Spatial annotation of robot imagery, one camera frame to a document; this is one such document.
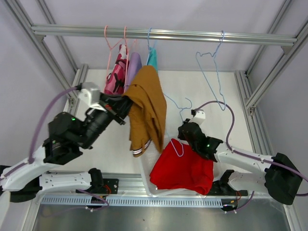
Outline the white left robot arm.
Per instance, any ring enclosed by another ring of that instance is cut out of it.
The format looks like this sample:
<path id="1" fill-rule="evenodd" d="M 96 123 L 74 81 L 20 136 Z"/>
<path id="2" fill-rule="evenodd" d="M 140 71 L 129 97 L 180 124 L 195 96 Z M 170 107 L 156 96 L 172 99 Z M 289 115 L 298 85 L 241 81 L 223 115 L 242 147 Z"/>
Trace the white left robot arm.
<path id="1" fill-rule="evenodd" d="M 127 96 L 100 94 L 101 110 L 90 107 L 85 119 L 70 113 L 59 113 L 48 124 L 49 137 L 30 158 L 15 166 L 0 167 L 0 193 L 8 192 L 10 202 L 20 203 L 34 199 L 38 193 L 74 190 L 77 193 L 106 193 L 102 173 L 97 168 L 78 174 L 55 174 L 49 170 L 80 157 L 82 150 L 93 144 L 112 121 L 125 124 L 133 102 Z"/>

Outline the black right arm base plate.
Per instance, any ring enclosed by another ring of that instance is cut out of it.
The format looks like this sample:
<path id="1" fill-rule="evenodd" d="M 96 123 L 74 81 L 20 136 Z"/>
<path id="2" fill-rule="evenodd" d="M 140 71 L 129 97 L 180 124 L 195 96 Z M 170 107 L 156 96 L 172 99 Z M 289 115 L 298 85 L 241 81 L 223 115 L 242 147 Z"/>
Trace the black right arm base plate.
<path id="1" fill-rule="evenodd" d="M 237 196 L 239 195 L 228 184 L 220 184 L 219 180 L 212 183 L 211 189 L 207 193 L 208 196 Z"/>

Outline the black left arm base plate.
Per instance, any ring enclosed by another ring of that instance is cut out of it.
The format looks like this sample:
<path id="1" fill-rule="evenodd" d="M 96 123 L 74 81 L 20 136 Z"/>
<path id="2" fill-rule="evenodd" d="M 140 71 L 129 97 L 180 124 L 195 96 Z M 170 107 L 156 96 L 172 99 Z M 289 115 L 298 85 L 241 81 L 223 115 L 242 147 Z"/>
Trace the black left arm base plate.
<path id="1" fill-rule="evenodd" d="M 119 179 L 103 179 L 102 182 L 91 183 L 86 192 L 92 194 L 117 194 Z"/>

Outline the red trousers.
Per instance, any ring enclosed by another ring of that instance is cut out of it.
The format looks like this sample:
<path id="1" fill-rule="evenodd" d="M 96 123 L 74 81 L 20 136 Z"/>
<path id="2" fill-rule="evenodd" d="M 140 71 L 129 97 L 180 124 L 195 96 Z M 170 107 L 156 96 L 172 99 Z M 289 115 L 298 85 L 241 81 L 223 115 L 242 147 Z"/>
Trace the red trousers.
<path id="1" fill-rule="evenodd" d="M 187 189 L 206 195 L 212 188 L 213 168 L 213 161 L 171 139 L 150 173 L 150 182 L 159 190 Z"/>

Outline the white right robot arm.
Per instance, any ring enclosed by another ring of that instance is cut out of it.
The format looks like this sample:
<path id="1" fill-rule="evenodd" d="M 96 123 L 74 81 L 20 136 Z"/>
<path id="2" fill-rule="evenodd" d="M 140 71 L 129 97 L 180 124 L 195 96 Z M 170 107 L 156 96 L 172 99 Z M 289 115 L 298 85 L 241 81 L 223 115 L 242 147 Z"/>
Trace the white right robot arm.
<path id="1" fill-rule="evenodd" d="M 269 156 L 232 149 L 223 140 L 206 136 L 199 125 L 191 121 L 178 128 L 178 138 L 187 141 L 192 150 L 205 160 L 245 170 L 244 173 L 225 171 L 219 183 L 223 194 L 241 190 L 268 193 L 284 205 L 292 205 L 297 197 L 303 178 L 282 153 Z"/>

